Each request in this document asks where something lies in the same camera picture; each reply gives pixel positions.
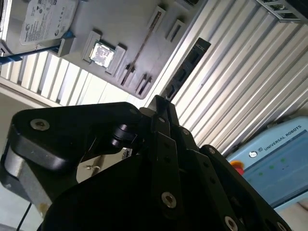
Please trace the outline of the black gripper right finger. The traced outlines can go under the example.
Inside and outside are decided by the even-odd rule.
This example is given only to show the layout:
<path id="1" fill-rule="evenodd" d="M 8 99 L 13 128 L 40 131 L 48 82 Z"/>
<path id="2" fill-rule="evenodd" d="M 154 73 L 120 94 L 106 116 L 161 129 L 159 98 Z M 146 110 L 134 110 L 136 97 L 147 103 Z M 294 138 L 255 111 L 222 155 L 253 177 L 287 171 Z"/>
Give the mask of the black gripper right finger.
<path id="1" fill-rule="evenodd" d="M 286 231 L 288 225 L 212 146 L 198 148 L 169 104 L 189 231 Z"/>

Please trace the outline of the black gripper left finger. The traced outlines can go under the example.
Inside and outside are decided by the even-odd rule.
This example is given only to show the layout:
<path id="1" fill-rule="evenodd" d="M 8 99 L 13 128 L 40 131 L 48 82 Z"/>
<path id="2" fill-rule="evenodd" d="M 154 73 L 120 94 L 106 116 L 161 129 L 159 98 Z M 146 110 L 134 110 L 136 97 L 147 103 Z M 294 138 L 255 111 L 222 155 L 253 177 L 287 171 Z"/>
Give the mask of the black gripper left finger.
<path id="1" fill-rule="evenodd" d="M 155 96 L 140 109 L 119 102 L 20 111 L 10 124 L 0 182 L 45 218 L 64 192 L 127 158 L 170 155 L 179 167 L 170 103 Z"/>

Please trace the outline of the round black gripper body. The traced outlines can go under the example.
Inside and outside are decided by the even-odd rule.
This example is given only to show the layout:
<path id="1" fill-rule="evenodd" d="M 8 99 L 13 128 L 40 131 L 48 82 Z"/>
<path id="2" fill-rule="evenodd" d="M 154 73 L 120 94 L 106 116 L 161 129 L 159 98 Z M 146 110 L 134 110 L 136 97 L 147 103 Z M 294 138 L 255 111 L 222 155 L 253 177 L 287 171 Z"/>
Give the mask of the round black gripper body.
<path id="1" fill-rule="evenodd" d="M 58 197 L 44 231 L 215 231 L 218 214 L 177 158 L 137 155 Z"/>

